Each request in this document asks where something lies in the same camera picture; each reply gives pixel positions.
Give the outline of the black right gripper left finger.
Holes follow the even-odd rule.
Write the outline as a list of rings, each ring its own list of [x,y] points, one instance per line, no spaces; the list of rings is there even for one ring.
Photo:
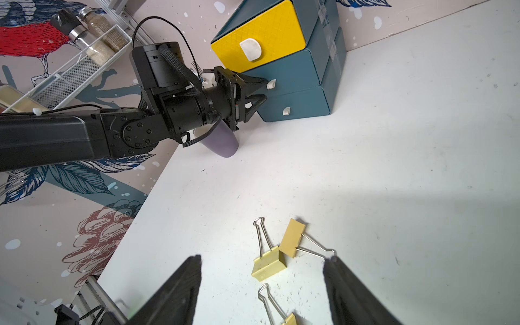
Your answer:
[[[149,325],[191,325],[202,281],[200,255],[188,257],[127,322]]]

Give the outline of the teal drawer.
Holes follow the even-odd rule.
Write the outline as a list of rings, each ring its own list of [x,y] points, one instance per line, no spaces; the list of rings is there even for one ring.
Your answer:
[[[312,53],[307,49],[248,70],[245,74],[267,79],[268,82],[276,81],[274,88],[266,87],[255,92],[268,98],[307,90],[320,83]]]
[[[266,122],[306,119],[330,114],[330,107],[324,90],[320,87],[301,92],[269,97],[258,109]]]

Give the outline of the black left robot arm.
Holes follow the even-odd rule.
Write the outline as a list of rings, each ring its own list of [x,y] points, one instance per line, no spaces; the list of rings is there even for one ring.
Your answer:
[[[266,101],[261,89],[268,81],[220,66],[213,73],[216,86],[205,88],[187,68],[140,69],[145,108],[5,113],[1,170],[133,157],[165,139],[192,146],[192,130],[220,122],[235,130]]]

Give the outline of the teal drawer cabinet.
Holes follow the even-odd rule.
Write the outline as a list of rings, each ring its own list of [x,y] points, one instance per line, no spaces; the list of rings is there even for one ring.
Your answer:
[[[266,122],[329,115],[346,60],[336,1],[243,1],[211,42],[222,64],[264,78]]]

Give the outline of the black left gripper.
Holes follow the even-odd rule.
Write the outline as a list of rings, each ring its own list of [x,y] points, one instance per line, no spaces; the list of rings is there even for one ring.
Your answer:
[[[215,117],[213,120],[217,120],[218,112],[231,131],[238,130],[238,123],[249,122],[268,98],[263,94],[253,95],[259,89],[266,88],[267,79],[236,73],[223,66],[204,72],[211,73],[215,80],[215,85],[203,88],[210,112]]]

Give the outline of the teal bottom drawer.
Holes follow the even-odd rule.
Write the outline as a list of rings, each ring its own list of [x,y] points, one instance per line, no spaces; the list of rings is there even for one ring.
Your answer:
[[[330,107],[324,90],[320,87],[301,92],[269,97],[258,109],[266,122],[306,119],[330,114]]]

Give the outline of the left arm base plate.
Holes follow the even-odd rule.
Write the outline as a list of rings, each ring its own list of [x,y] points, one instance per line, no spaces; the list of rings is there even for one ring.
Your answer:
[[[90,316],[94,316],[92,325],[120,325],[121,323],[116,319],[116,316],[111,311],[102,305],[99,305],[88,311],[85,315],[79,316],[76,312],[65,305],[60,305],[54,309],[57,315],[56,325],[80,325],[80,322],[86,320]]]

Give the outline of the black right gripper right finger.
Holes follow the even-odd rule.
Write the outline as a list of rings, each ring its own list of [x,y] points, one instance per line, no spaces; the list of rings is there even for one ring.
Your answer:
[[[340,258],[326,259],[323,275],[333,324],[401,323]]]

